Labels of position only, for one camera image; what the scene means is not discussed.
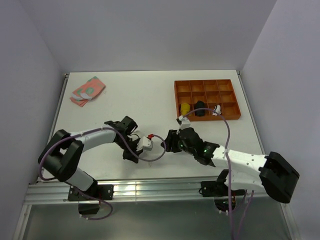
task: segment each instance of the folded cloth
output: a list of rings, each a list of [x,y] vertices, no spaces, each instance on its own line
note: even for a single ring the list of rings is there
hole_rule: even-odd
[[[101,93],[101,91],[106,87],[103,82],[99,80],[96,76],[89,79],[85,84],[78,87],[71,93],[70,100],[83,107],[88,100],[92,100]]]

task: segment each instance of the wall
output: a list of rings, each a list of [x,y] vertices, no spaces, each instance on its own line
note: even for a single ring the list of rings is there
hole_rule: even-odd
[[[0,32],[0,233],[7,240],[35,180],[63,75],[19,1],[0,1]]]
[[[276,0],[20,0],[65,71],[241,70]]]
[[[290,205],[305,240],[320,235],[319,12],[319,0],[278,0],[242,71],[266,151],[300,173]]]

